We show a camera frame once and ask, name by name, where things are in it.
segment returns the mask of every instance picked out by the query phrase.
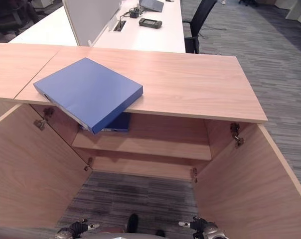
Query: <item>black chair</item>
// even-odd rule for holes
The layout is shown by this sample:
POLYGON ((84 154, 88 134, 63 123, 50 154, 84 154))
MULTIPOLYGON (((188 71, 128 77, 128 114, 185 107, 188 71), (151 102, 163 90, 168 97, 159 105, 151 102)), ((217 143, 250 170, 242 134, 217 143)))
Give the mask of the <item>black chair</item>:
POLYGON ((199 53, 199 31, 216 2, 217 0, 202 0, 192 20, 182 21, 189 23, 191 30, 191 37, 185 37, 186 53, 199 53))
POLYGON ((8 31, 14 31, 18 35, 20 28, 29 23, 30 16, 33 22, 39 21, 36 13, 33 17, 32 10, 34 11, 27 0, 17 1, 14 8, 11 8, 8 1, 0 0, 0 32, 5 34, 8 31))

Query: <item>blue folder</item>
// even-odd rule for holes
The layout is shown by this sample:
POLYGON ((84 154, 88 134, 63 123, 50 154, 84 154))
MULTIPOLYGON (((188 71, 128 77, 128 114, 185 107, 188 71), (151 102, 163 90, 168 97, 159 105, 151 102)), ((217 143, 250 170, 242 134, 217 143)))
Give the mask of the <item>blue folder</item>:
POLYGON ((98 133, 143 94, 143 86, 83 58, 34 83, 83 128, 98 133))

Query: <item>person's foot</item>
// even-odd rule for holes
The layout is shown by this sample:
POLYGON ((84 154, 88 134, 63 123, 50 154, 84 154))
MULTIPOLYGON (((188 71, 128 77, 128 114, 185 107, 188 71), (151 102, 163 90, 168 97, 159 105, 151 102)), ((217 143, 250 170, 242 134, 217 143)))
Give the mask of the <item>person's foot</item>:
POLYGON ((166 237, 166 233, 163 230, 158 230, 155 235, 163 238, 166 237))
POLYGON ((136 233, 138 226, 139 226, 139 217, 136 214, 132 214, 127 223, 126 232, 127 233, 136 233))

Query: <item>cabinet door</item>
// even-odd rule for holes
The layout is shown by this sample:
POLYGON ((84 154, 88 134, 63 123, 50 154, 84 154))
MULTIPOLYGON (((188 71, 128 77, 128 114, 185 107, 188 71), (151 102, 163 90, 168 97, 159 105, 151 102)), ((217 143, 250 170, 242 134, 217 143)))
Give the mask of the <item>cabinet door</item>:
POLYGON ((51 227, 91 173, 30 105, 0 117, 0 226, 51 227))
POLYGON ((229 238, 301 239, 301 185, 263 125, 251 124, 197 176, 202 218, 229 238))

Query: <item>gray carpet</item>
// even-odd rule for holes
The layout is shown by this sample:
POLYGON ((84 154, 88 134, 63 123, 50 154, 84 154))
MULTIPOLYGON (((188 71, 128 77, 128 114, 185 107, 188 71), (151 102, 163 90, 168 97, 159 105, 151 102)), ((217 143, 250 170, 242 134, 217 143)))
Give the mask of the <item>gray carpet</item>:
MULTIPOLYGON (((198 3, 183 0, 183 18, 191 18, 198 3)), ((218 2, 201 31, 200 51, 238 57, 267 114, 268 131, 301 182, 301 24, 285 20, 286 14, 274 6, 218 2)), ((123 226, 133 212, 140 215, 140 232, 153 234, 162 228, 172 239, 191 238, 191 232, 176 226, 196 213, 190 185, 105 173, 94 173, 83 185, 58 226, 79 217, 103 226, 123 226)), ((0 229, 0 234, 44 239, 55 230, 0 229)))

